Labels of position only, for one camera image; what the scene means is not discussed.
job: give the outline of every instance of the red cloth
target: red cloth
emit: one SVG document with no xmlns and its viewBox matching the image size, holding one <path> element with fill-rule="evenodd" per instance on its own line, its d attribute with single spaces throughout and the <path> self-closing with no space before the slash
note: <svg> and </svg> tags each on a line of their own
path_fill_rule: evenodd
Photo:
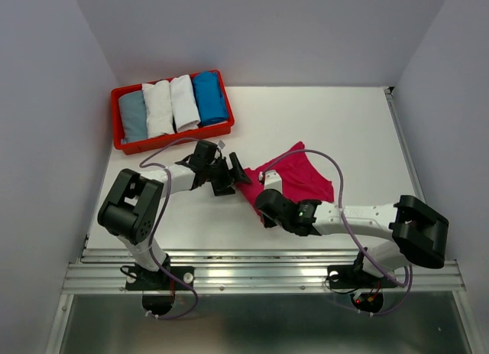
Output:
<svg viewBox="0 0 489 354">
<path fill-rule="evenodd" d="M 289 151 L 304 149 L 301 141 L 295 144 Z M 264 185 L 258 182 L 258 174 L 263 171 L 275 159 L 263 164 L 255 170 L 246 168 L 244 172 L 250 177 L 252 184 L 237 183 L 236 186 L 243 193 L 246 200 L 253 206 L 258 215 L 260 213 L 254 207 L 254 201 L 263 191 Z M 330 180 L 326 180 L 309 162 L 306 153 L 289 155 L 279 161 L 272 168 L 282 178 L 282 193 L 294 203 L 302 200 L 321 200 L 332 203 L 335 200 L 335 191 Z"/>
</svg>

